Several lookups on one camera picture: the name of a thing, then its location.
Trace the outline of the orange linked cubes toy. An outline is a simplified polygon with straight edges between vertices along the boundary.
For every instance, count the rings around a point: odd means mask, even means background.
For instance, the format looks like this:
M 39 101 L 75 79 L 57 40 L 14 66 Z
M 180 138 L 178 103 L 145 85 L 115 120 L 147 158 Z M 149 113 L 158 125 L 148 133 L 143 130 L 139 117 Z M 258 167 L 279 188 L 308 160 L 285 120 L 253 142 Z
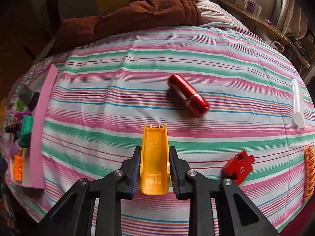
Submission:
M 22 173 L 23 173 L 23 158 L 19 155 L 14 156 L 13 163 L 13 176 L 16 181 L 22 181 Z

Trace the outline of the red puzzle piece block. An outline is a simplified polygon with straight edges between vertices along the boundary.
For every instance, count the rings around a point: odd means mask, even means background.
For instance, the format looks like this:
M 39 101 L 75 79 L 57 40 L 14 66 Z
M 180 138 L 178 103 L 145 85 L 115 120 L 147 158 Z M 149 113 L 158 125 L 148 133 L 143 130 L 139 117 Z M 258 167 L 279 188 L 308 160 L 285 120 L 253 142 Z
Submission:
M 253 155 L 246 151 L 237 153 L 221 169 L 222 178 L 231 179 L 236 185 L 240 185 L 245 178 L 253 171 L 252 164 L 255 162 Z

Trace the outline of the green plastic stand toy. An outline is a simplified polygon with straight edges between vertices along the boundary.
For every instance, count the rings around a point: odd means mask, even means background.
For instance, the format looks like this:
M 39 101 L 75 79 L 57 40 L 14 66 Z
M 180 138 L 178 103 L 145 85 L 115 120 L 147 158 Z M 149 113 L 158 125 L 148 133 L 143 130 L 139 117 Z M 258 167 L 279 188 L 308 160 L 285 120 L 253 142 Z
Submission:
M 32 116 L 25 115 L 23 117 L 22 128 L 19 137 L 19 146 L 21 148 L 30 147 L 33 121 L 34 119 Z

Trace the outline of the striped bed sheet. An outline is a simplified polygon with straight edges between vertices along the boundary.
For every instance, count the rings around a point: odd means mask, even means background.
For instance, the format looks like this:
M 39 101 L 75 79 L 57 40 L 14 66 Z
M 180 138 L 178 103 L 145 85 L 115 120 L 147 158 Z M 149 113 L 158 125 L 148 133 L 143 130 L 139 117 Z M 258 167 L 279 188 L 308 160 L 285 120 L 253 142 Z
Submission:
M 255 157 L 242 190 L 278 230 L 306 202 L 304 150 L 314 145 L 314 105 L 298 71 L 249 30 L 221 23 L 162 27 L 110 36 L 53 55 L 11 87 L 7 117 L 23 85 L 38 89 L 58 69 L 42 135 L 44 189 L 5 179 L 18 202 L 17 224 L 29 234 L 79 178 L 118 169 L 141 145 L 145 125 L 167 125 L 169 144 L 212 180 L 240 151 Z M 168 85 L 179 74 L 210 104 L 196 118 Z M 301 83 L 305 127 L 293 121 L 292 80 Z

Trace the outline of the translucent white tube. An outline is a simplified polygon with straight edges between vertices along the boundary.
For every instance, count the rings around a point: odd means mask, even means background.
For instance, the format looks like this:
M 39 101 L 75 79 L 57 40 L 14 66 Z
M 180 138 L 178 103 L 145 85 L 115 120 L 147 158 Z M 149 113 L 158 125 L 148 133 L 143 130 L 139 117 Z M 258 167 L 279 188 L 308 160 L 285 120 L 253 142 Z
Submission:
M 292 80 L 293 121 L 299 128 L 305 127 L 304 100 L 301 85 L 297 79 Z

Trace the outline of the orange plastic grid piece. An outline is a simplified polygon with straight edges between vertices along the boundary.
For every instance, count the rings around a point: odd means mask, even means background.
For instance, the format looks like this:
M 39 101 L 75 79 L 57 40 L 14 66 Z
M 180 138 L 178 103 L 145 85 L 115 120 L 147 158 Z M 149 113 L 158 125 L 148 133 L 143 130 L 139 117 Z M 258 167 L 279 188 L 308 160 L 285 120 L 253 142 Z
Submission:
M 304 150 L 305 179 L 303 201 L 314 193 L 314 148 L 307 146 Z

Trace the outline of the dark spiky toy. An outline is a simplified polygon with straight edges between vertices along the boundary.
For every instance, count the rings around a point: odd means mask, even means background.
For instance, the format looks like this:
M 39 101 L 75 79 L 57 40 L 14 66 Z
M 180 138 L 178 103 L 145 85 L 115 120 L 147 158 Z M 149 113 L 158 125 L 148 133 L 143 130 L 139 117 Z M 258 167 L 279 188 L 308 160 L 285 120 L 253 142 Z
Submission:
M 5 131 L 9 134 L 13 134 L 13 142 L 15 142 L 19 137 L 19 132 L 21 131 L 21 126 L 18 118 L 9 118 L 6 121 Z

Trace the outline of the purple box on table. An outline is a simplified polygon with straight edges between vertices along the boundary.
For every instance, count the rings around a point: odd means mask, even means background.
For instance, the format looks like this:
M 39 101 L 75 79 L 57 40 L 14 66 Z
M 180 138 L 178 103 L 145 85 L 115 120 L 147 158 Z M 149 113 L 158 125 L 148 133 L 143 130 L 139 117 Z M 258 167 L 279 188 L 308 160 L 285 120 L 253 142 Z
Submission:
M 262 7 L 258 3 L 256 3 L 253 0 L 248 0 L 247 11 L 256 15 L 260 15 L 261 10 L 262 10 Z

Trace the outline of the wooden side table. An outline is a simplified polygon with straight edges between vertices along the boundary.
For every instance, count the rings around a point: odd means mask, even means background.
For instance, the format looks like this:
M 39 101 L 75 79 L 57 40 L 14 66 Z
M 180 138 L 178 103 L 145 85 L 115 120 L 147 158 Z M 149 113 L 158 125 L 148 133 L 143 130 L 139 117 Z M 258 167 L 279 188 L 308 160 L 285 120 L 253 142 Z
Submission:
M 311 65 L 305 60 L 298 49 L 293 45 L 293 43 L 286 37 L 277 27 L 270 25 L 266 22 L 263 16 L 251 13 L 247 10 L 242 10 L 236 7 L 230 2 L 223 0 L 217 0 L 220 7 L 232 12 L 233 14 L 240 17 L 240 21 L 252 32 L 258 30 L 263 30 L 266 32 L 268 37 L 273 37 L 275 40 L 271 42 L 280 53 L 284 53 L 287 50 L 291 50 L 298 58 L 298 62 L 306 69 L 310 69 Z

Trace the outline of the grey cylindrical cap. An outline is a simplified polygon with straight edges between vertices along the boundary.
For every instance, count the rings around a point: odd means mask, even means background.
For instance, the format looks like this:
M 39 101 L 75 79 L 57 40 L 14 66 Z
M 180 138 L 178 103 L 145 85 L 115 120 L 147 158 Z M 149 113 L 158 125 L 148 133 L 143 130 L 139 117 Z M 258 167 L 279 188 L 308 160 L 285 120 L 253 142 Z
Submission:
M 33 111 L 40 97 L 39 92 L 33 92 L 27 85 L 24 85 L 18 93 L 18 98 L 27 106 L 29 111 Z

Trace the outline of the purple plastic cup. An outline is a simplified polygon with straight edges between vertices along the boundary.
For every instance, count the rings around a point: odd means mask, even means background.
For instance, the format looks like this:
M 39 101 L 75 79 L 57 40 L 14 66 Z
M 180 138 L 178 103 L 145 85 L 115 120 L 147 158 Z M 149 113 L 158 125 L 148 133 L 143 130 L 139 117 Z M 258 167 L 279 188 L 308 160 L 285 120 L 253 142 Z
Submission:
M 14 117 L 18 120 L 18 124 L 22 125 L 24 116 L 32 116 L 31 112 L 17 112 Z

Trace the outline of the orange plastic slide toy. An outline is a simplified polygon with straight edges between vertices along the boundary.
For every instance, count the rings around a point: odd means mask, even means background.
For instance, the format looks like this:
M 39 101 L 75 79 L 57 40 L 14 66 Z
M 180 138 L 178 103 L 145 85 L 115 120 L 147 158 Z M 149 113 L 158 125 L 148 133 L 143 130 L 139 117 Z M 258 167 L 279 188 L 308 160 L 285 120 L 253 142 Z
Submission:
M 169 192 L 170 161 L 166 124 L 144 126 L 139 181 L 145 195 L 165 195 Z

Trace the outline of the green plug-in device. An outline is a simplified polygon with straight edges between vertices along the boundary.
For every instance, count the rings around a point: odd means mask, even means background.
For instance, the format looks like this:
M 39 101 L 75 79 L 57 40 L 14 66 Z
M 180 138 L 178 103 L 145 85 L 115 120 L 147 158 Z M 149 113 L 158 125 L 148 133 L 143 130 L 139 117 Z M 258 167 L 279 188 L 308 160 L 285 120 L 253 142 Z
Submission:
M 25 106 L 26 106 L 25 103 L 22 100 L 18 99 L 16 112 L 23 112 L 25 109 Z

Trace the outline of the beige curtain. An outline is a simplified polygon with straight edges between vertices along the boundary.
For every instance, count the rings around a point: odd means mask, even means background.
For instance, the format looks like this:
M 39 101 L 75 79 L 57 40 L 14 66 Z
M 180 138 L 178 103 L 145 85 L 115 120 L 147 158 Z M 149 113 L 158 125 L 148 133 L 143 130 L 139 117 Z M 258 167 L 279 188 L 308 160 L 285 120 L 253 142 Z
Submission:
M 295 0 L 275 0 L 272 23 L 284 36 L 302 39 L 308 29 L 308 18 Z

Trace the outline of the red metallic tube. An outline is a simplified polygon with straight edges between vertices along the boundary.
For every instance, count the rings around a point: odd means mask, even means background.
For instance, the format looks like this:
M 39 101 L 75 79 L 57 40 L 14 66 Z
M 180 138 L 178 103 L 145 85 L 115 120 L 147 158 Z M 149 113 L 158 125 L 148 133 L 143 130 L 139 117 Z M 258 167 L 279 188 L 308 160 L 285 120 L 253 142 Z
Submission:
M 179 74 L 171 75 L 168 79 L 168 85 L 196 118 L 202 118 L 209 111 L 208 101 Z

